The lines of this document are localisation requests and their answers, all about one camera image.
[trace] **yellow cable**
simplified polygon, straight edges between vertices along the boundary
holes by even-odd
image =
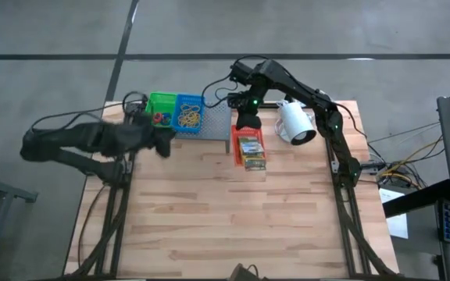
[[[421,189],[420,185],[418,183],[413,182],[413,180],[411,180],[410,178],[408,178],[407,176],[403,176],[401,174],[397,174],[397,173],[384,173],[381,176],[394,176],[394,177],[398,177],[401,179],[404,179],[406,182],[412,184],[413,186],[417,187],[418,189]]]
[[[422,151],[422,150],[425,149],[425,148],[428,148],[428,147],[430,147],[430,146],[432,146],[432,145],[435,145],[435,144],[436,144],[437,142],[439,142],[439,141],[443,141],[443,140],[442,140],[442,139],[436,140],[436,141],[434,141],[433,143],[427,144],[427,145],[423,146],[422,148],[418,149],[417,151],[414,151],[408,158],[406,158],[405,160],[402,160],[402,161],[401,161],[400,163],[398,163],[397,165],[395,165],[395,166],[391,167],[390,169],[384,171],[381,175],[383,176],[385,173],[390,173],[390,172],[395,171],[398,167],[400,167],[401,165],[404,165],[404,163],[406,163],[408,160],[410,160],[414,155],[418,154],[420,151]]]

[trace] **wooden table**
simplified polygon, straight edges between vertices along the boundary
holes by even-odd
[[[341,103],[362,130],[356,102]],[[353,129],[347,112],[341,113],[352,154],[366,161],[366,140]],[[293,147],[274,133],[276,110],[262,109],[259,117],[266,171],[235,166],[233,154],[213,141],[174,140],[168,159],[154,150],[138,153],[118,278],[226,278],[237,263],[255,264],[269,278],[347,276],[323,138],[317,134],[308,144]],[[121,107],[106,109],[103,118],[120,122]],[[94,177],[86,182],[66,273],[77,268],[80,228],[101,187]],[[366,239],[397,272],[376,184],[361,182],[355,193]],[[82,258],[100,237],[107,197],[104,191],[92,212]],[[357,257],[355,241],[352,247]]]

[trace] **concrete floor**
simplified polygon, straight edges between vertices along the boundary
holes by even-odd
[[[0,54],[117,53],[131,0],[0,0]],[[127,53],[450,53],[450,0],[140,0]],[[300,81],[359,102],[369,139],[438,120],[450,60],[282,61]],[[125,62],[114,100],[130,90],[200,93],[229,61]],[[24,162],[21,137],[41,116],[105,101],[114,61],[0,61],[0,180],[39,192],[17,202],[0,243],[0,280],[59,276],[85,177]],[[281,98],[269,93],[269,98]],[[63,119],[44,126],[58,126]],[[440,130],[374,144],[389,161]],[[443,156],[420,162],[427,183],[447,178]],[[396,248],[401,272],[435,277],[428,255]]]

